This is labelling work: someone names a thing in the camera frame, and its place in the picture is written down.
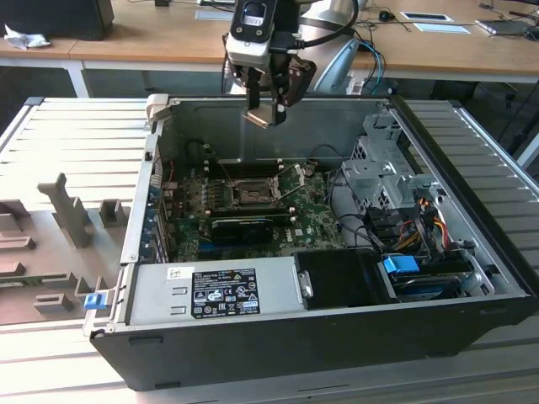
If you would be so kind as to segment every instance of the white sticker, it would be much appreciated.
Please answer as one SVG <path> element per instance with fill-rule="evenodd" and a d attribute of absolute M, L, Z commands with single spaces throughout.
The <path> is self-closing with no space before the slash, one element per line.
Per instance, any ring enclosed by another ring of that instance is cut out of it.
<path fill-rule="evenodd" d="M 167 272 L 167 280 L 191 278 L 194 270 L 195 267 L 170 267 Z"/>
<path fill-rule="evenodd" d="M 22 282 L 4 282 L 0 284 L 0 288 L 20 288 L 24 286 Z"/>

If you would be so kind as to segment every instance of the white desk leg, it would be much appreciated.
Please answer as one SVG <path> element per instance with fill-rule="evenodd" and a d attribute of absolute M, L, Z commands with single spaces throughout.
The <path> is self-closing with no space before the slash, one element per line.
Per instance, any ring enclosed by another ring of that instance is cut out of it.
<path fill-rule="evenodd" d="M 522 152 L 516 162 L 520 164 L 525 170 L 533 163 L 536 157 L 539 155 L 539 133 L 533 138 L 533 141 Z"/>
<path fill-rule="evenodd" d="M 64 68 L 69 73 L 69 77 L 71 78 L 71 83 L 73 84 L 77 97 L 92 97 L 92 89 L 88 84 L 83 63 L 81 61 L 66 61 L 64 62 Z"/>

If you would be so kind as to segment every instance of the motherboard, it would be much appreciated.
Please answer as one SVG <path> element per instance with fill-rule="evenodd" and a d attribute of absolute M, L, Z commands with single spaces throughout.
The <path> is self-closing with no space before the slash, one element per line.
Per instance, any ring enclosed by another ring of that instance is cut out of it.
<path fill-rule="evenodd" d="M 178 179 L 168 229 L 176 262 L 344 247 L 327 179 L 306 164 L 206 165 Z"/>

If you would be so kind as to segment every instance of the floor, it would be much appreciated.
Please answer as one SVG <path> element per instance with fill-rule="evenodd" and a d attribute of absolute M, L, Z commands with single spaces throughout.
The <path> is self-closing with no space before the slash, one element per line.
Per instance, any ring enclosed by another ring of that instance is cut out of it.
<path fill-rule="evenodd" d="M 152 88 L 146 90 L 140 72 L 105 70 L 88 72 L 90 86 L 95 97 L 144 98 L 151 93 L 217 95 L 220 92 L 220 73 L 150 72 L 149 77 Z M 473 86 L 465 82 L 435 84 L 427 80 L 398 80 L 397 82 L 385 80 L 378 93 L 384 94 L 389 87 L 396 88 L 398 94 L 405 98 L 459 99 L 475 119 L 491 135 L 498 138 L 533 85 L 480 83 Z M 508 102 L 506 97 L 510 95 L 515 95 L 515 99 Z M 0 133 L 16 115 L 25 99 L 30 96 L 74 97 L 75 93 L 67 72 L 61 69 L 0 68 Z M 501 140 L 502 146 L 510 145 L 515 133 L 526 124 L 537 108 L 539 108 L 539 90 L 535 91 L 526 106 L 507 128 Z M 539 125 L 532 133 L 537 132 L 539 132 Z M 525 146 L 523 145 L 515 154 L 517 157 Z M 529 173 L 539 179 L 539 161 L 530 166 Z"/>

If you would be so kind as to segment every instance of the white label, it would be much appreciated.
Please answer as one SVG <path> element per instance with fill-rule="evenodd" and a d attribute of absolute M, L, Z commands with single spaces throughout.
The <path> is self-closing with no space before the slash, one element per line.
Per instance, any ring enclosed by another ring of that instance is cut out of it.
<path fill-rule="evenodd" d="M 194 270 L 195 267 L 170 267 L 167 272 L 167 280 L 191 278 Z"/>
<path fill-rule="evenodd" d="M 0 284 L 0 288 L 20 288 L 24 286 L 22 282 L 4 282 Z"/>
<path fill-rule="evenodd" d="M 244 15 L 243 16 L 243 23 L 246 25 L 252 25 L 255 27 L 259 27 L 264 22 L 264 19 L 260 17 L 253 17 L 251 15 Z"/>
<path fill-rule="evenodd" d="M 257 301 L 244 301 L 243 307 L 258 307 L 259 303 Z"/>

